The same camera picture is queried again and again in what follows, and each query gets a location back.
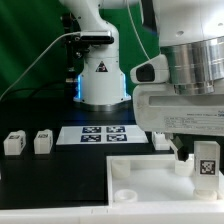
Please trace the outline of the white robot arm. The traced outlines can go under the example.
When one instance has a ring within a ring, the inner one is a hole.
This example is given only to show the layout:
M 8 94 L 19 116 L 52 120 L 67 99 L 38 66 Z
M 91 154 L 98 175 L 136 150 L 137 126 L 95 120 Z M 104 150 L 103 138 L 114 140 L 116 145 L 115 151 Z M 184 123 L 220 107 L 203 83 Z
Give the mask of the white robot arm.
M 86 50 L 76 102 L 112 110 L 131 100 L 146 132 L 224 136 L 224 0 L 59 1 L 81 28 L 73 42 Z M 99 13 L 128 4 L 140 5 L 160 48 L 131 70 L 131 96 L 119 67 L 119 32 Z

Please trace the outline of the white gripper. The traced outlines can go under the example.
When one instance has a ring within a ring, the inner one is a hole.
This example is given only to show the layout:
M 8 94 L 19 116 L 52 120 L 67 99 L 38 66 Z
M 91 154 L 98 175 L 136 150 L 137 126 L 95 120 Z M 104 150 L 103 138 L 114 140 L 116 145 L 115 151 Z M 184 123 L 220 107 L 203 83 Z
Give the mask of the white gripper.
M 224 136 L 224 83 L 212 94 L 183 96 L 168 84 L 142 84 L 133 91 L 137 125 L 146 132 Z M 186 162 L 189 153 L 177 135 L 165 139 L 175 159 Z

